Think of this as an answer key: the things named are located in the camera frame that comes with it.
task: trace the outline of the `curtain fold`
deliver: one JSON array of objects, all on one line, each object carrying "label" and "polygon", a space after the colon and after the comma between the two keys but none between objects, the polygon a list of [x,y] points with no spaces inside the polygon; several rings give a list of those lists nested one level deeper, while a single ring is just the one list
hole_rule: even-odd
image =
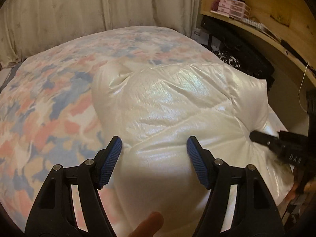
[{"label": "curtain fold", "polygon": [[128,26],[161,26],[186,36],[200,0],[6,0],[0,9],[0,63],[10,67],[75,38]]}]

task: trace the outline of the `ribbed blue rubber pad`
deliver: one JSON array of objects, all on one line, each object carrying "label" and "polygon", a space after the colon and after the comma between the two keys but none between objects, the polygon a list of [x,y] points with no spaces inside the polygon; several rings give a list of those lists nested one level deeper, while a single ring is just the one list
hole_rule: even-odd
[{"label": "ribbed blue rubber pad", "polygon": [[115,164],[121,153],[121,150],[122,150],[122,140],[121,138],[118,138],[115,144],[113,145],[111,151],[109,152],[103,164],[103,167],[101,168],[101,172],[100,172],[101,175],[100,175],[100,181],[99,181],[99,185],[101,188],[109,182],[112,172],[114,170]]},{"label": "ribbed blue rubber pad", "polygon": [[208,188],[209,186],[209,180],[208,180],[208,170],[205,166],[197,148],[195,147],[193,141],[191,138],[189,138],[186,142],[186,150],[189,154],[190,160],[192,162],[192,165],[194,167],[194,170],[197,174],[197,177],[202,185],[204,185],[205,188]]}]

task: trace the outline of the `black bag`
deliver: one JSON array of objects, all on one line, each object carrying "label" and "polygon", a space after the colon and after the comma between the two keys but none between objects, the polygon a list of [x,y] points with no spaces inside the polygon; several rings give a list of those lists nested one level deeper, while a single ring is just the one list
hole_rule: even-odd
[{"label": "black bag", "polygon": [[223,49],[220,50],[221,54],[229,54],[235,58],[240,64],[239,67],[235,67],[238,70],[258,79],[266,79],[269,90],[274,82],[272,77],[274,67],[266,57],[236,34],[229,25],[225,21],[209,16],[204,16],[201,22],[201,27],[206,29],[210,36],[216,37],[224,44]]}]

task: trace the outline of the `metal screw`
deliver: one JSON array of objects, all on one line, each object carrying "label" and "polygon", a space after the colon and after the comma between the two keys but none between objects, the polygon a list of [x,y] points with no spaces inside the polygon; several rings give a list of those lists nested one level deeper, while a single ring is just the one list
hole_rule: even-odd
[{"label": "metal screw", "polygon": [[55,171],[58,171],[59,169],[61,169],[61,165],[56,164],[55,166],[53,166],[53,169],[54,169]]},{"label": "metal screw", "polygon": [[94,163],[94,160],[93,159],[88,159],[88,160],[86,160],[85,163],[86,163],[87,166],[91,166]]},{"label": "metal screw", "polygon": [[221,159],[215,159],[214,162],[216,165],[219,165],[219,166],[224,163],[224,161],[222,161]]},{"label": "metal screw", "polygon": [[247,168],[250,169],[251,171],[256,170],[256,167],[253,164],[249,164]]}]

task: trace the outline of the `mattress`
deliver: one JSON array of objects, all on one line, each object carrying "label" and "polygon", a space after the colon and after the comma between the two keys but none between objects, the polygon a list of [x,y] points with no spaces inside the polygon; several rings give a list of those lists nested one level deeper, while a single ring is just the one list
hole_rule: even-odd
[{"label": "mattress", "polygon": [[[81,37],[26,59],[0,94],[0,202],[20,229],[25,229],[53,165],[79,165],[107,145],[92,104],[91,83],[109,61],[222,63],[174,30],[143,26]],[[275,129],[284,129],[271,108],[269,117]],[[115,191],[103,188],[99,193],[114,230],[128,225]],[[78,226],[84,229],[76,189],[73,198]]]}]

